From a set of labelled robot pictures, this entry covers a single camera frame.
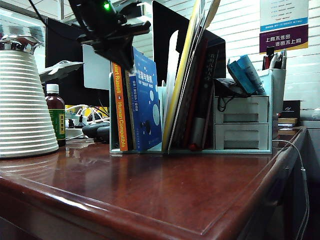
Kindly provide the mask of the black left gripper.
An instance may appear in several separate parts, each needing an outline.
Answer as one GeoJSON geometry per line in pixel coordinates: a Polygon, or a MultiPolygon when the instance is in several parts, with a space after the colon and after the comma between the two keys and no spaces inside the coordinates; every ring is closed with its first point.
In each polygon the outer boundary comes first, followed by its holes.
{"type": "Polygon", "coordinates": [[[78,23],[84,31],[77,38],[79,43],[93,46],[95,53],[129,72],[132,72],[134,65],[133,39],[135,36],[148,34],[151,28],[148,20],[135,24],[127,23],[123,14],[87,15],[79,19],[78,23]]]}

